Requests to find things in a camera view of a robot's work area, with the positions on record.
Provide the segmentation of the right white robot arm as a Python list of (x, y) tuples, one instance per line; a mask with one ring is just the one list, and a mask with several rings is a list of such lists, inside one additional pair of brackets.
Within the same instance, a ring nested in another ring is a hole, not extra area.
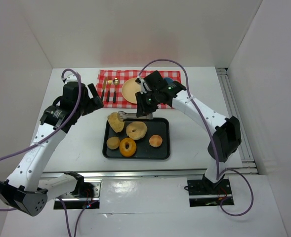
[(141, 86), (135, 94), (137, 100), (137, 117), (155, 112), (159, 104), (167, 104), (181, 111), (202, 127), (210, 138), (208, 153), (211, 162), (203, 175), (202, 182), (206, 190), (215, 189), (223, 180), (227, 160), (241, 144), (240, 122), (217, 113), (177, 81), (168, 83), (158, 71), (145, 78), (137, 77)]

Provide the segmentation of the metal tongs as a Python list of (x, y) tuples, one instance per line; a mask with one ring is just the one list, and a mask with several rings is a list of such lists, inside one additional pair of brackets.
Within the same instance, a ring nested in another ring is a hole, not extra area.
[(124, 111), (118, 111), (119, 117), (121, 120), (128, 120), (128, 119), (153, 119), (153, 114), (148, 114), (145, 116), (137, 117), (136, 113), (126, 113)]

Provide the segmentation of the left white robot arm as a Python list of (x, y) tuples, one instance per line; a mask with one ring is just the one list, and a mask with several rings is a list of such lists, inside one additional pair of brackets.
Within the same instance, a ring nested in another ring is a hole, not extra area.
[(43, 170), (59, 143), (81, 116), (103, 107), (94, 84), (64, 84), (62, 96), (45, 109), (33, 140), (36, 147), (24, 157), (7, 177), (0, 181), (0, 199), (30, 216), (38, 215), (46, 203), (65, 193), (79, 197), (93, 190), (78, 173), (67, 171), (57, 178), (40, 182)]

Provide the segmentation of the speckled oval bread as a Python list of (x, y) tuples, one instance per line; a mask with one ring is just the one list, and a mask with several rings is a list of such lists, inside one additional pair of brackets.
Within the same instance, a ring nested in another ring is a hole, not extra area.
[(110, 127), (115, 133), (119, 133), (124, 129), (125, 122), (119, 113), (113, 112), (107, 117)]

